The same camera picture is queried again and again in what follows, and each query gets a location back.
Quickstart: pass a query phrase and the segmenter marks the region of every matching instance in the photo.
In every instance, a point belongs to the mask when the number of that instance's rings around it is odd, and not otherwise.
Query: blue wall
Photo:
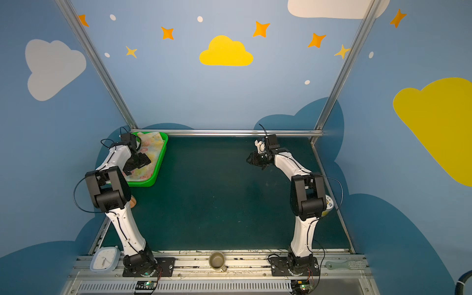
[[[0,28],[0,277],[22,286],[2,284],[0,293],[58,294],[104,218],[78,210],[72,190],[95,168],[100,140],[125,122],[88,59],[85,71],[51,99],[29,93],[30,40],[59,40],[84,54],[54,0],[1,1]],[[77,200],[93,209],[83,185]]]
[[[359,19],[296,17],[287,0],[72,2],[85,15],[86,30],[139,127],[178,123],[195,129],[251,129],[269,115],[293,116],[329,95],[343,63],[335,54],[342,44],[350,47],[360,24]],[[270,23],[266,38],[253,37],[256,21]],[[161,27],[173,28],[174,39],[164,40]],[[319,48],[308,48],[313,33],[326,35]],[[202,64],[200,53],[218,35],[242,42],[253,62],[241,67]],[[137,49],[136,58],[126,55],[126,47]],[[313,113],[312,121],[318,115]]]
[[[407,16],[395,28],[398,9]],[[472,188],[446,173],[393,107],[405,88],[472,81],[471,12],[469,1],[391,0],[316,144],[327,175],[348,188],[341,212],[383,295],[452,294],[472,269]],[[448,101],[442,107],[453,114]]]

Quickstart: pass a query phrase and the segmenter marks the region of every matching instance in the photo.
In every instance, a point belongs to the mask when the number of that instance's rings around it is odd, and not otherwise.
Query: floral cloth
[[[151,178],[154,169],[156,168],[160,151],[164,146],[164,140],[159,132],[150,132],[146,134],[138,132],[137,136],[141,138],[141,148],[138,152],[146,154],[151,160],[151,163],[142,168],[134,169],[131,171],[131,175],[129,176],[123,173],[126,181],[145,181]]]

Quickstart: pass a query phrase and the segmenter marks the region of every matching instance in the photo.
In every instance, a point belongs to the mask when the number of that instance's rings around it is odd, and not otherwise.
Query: black cable
[[[269,258],[270,258],[270,257],[272,257],[272,256],[277,256],[277,257],[280,257],[280,256],[278,256],[278,255],[277,255],[277,254],[275,254],[275,253],[269,254],[269,255],[267,256],[267,261],[269,262],[270,266],[272,266],[272,265],[273,265],[273,264],[270,262],[270,260],[269,260]]]
[[[117,216],[117,214],[116,214],[115,212],[113,212],[113,211],[109,211],[109,212],[113,213],[113,214],[116,216],[117,221],[118,221],[119,230],[121,231],[121,233],[122,233],[123,236],[125,237],[125,240],[128,242],[128,245],[129,245],[136,253],[139,253],[139,252],[133,247],[133,245],[131,245],[131,243],[128,241],[128,238],[126,237],[125,233],[123,232],[123,229],[121,228],[121,224],[120,224],[120,222],[119,222],[119,217]]]
[[[87,213],[100,213],[100,212],[95,212],[95,211],[87,211],[87,210],[84,210],[82,208],[80,208],[80,206],[77,204],[77,201],[76,201],[76,189],[77,187],[79,186],[79,184],[85,179],[82,178],[77,184],[76,186],[74,187],[74,192],[72,193],[72,196],[74,197],[74,203],[76,204],[77,208],[79,208],[80,210],[82,210],[83,212],[87,212]]]
[[[128,131],[128,130],[126,130],[126,128],[124,128],[123,126],[121,126],[121,127],[119,128],[119,134],[120,134],[120,135],[123,134],[123,133],[121,133],[121,128],[123,128],[123,129],[126,131],[126,133],[131,132],[131,129]]]
[[[313,251],[310,249],[310,247],[308,246],[308,237],[310,236],[310,227],[312,227],[312,224],[315,222],[315,221],[318,221],[320,220],[319,218],[318,219],[315,219],[313,220],[310,225],[308,226],[308,231],[306,232],[306,248],[308,249],[308,251],[310,251],[312,254],[313,254]]]
[[[103,168],[101,168],[100,170],[98,170],[98,171],[100,172],[100,171],[102,171],[103,169],[105,169],[105,168],[107,167],[107,164],[110,162],[110,160],[111,160],[111,157],[110,157],[110,158],[108,159],[108,161],[105,163],[105,166],[104,166]]]
[[[139,138],[139,146],[138,146],[138,148],[136,149],[137,151],[139,151],[139,149],[141,148],[141,143],[143,142],[143,140],[142,140],[139,136],[137,136],[137,135],[136,135],[136,137]]]
[[[264,126],[262,126],[261,124],[259,124],[259,126],[261,126],[262,129],[264,129],[264,133],[266,134],[266,136],[268,136],[268,135],[267,135],[267,130],[265,130]]]
[[[100,143],[103,144],[103,146],[106,147],[107,149],[110,149],[110,147],[109,147],[109,146],[106,146],[106,145],[103,143],[104,140],[111,140],[113,143],[116,143],[116,142],[114,142],[112,139],[109,139],[109,138],[104,138],[104,139],[100,140]]]
[[[330,179],[336,180],[337,183],[339,183],[339,186],[341,187],[341,203],[337,207],[337,210],[339,210],[339,208],[341,208],[341,205],[343,204],[343,198],[344,198],[344,190],[343,190],[343,186],[342,186],[341,182],[339,180],[337,180],[336,178],[332,178],[332,177],[329,177],[329,176],[326,176],[326,175],[318,174],[318,176],[323,176],[323,177],[326,177],[326,178],[330,178]]]
[[[455,293],[454,293],[455,295],[462,295],[464,293],[465,282],[470,277],[472,277],[472,270],[461,275],[461,277],[458,279],[455,285]]]
[[[314,291],[314,290],[315,290],[315,289],[318,287],[318,285],[320,284],[320,278],[321,278],[321,266],[323,265],[323,260],[324,260],[324,259],[325,259],[325,257],[326,257],[326,251],[325,251],[324,247],[323,247],[323,246],[321,246],[321,244],[320,244],[320,243],[319,243],[317,240],[314,240],[314,241],[315,241],[315,242],[317,242],[317,243],[318,243],[318,245],[320,245],[321,249],[323,249],[323,259],[321,260],[321,263],[320,263],[320,264],[318,264],[318,266],[319,266],[319,268],[320,268],[320,275],[318,276],[318,282],[316,283],[316,286],[315,286],[315,288],[313,288],[313,290],[311,290],[310,292],[308,292],[308,294],[309,294],[309,293],[311,293],[311,292],[313,292],[313,291]]]
[[[308,173],[310,174],[311,172],[308,172],[308,171],[304,171],[302,167],[298,166],[298,164],[296,163],[296,161],[290,157],[287,157],[285,155],[282,155],[282,154],[277,154],[279,156],[282,156],[282,157],[286,157],[287,159],[291,160],[302,172],[305,172],[305,173]]]

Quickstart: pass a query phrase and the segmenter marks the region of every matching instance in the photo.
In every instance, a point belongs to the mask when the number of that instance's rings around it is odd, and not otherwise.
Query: black mounting plate
[[[157,271],[150,276],[150,278],[158,277],[159,273],[162,271],[161,277],[172,277],[172,273],[174,272],[174,264],[176,259],[173,257],[155,257],[154,260],[158,265]],[[135,278],[136,274],[131,273],[129,270],[125,269],[123,271],[124,278]]]
[[[272,257],[269,257],[269,262],[270,262],[270,270],[272,271],[273,277],[293,277],[294,276],[294,274],[288,270],[287,257],[272,256]],[[318,266],[318,262],[315,257],[313,258],[313,265],[310,267],[310,269],[313,272],[314,277],[317,277],[320,275],[320,267]],[[300,275],[300,277],[307,277],[307,276],[308,276],[308,269],[305,270]]]

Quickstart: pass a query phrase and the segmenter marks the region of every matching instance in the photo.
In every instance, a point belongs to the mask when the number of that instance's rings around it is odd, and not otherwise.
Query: plastic spatula
[[[348,270],[363,270],[367,267],[365,260],[348,260],[346,262],[331,262],[326,261],[326,268],[329,270],[348,269]]]

